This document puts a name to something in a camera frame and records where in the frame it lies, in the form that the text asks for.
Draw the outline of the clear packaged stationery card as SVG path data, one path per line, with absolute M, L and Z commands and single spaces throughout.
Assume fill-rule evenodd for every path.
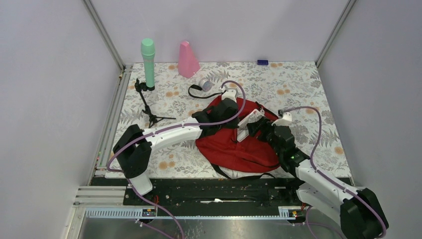
M 243 118 L 238 124 L 236 141 L 242 142 L 244 139 L 246 139 L 249 136 L 247 125 L 250 123 L 257 122 L 263 116 L 265 116 L 264 110 L 254 109 L 245 118 Z

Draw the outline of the clear glitter jar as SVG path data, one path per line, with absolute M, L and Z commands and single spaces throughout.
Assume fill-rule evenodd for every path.
M 206 78 L 202 78 L 198 85 L 200 86 L 201 91 L 209 92 L 213 88 L 214 83 Z

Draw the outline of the red backpack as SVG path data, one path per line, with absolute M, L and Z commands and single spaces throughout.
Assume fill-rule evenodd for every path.
M 221 96 L 217 96 L 208 107 L 215 106 L 220 101 Z M 254 109 L 264 110 L 265 117 L 270 120 L 278 119 L 276 114 L 261 104 L 246 100 L 245 107 L 239 115 L 240 120 Z M 250 136 L 242 142 L 237 142 L 237 129 L 222 128 L 214 135 L 200 137 L 195 141 L 199 152 L 218 174 L 230 178 L 221 170 L 221 167 L 246 173 L 264 174 L 280 167 L 278 157 L 268 143 Z

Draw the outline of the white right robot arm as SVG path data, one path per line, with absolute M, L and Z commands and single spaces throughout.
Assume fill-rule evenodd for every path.
M 262 117 L 248 123 L 251 137 L 268 143 L 280 166 L 300 181 L 285 192 L 288 203 L 303 202 L 336 222 L 348 239 L 375 239 L 386 235 L 389 226 L 375 193 L 359 189 L 319 170 L 295 144 L 288 126 L 278 126 Z

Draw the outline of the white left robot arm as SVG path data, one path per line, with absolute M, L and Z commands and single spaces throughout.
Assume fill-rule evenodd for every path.
M 146 130 L 131 126 L 115 145 L 112 159 L 118 160 L 135 198 L 144 205 L 154 200 L 153 186 L 146 172 L 154 152 L 179 142 L 214 135 L 229 122 L 236 126 L 244 107 L 245 103 L 239 106 L 236 100 L 225 98 L 217 106 L 196 112 L 178 123 Z

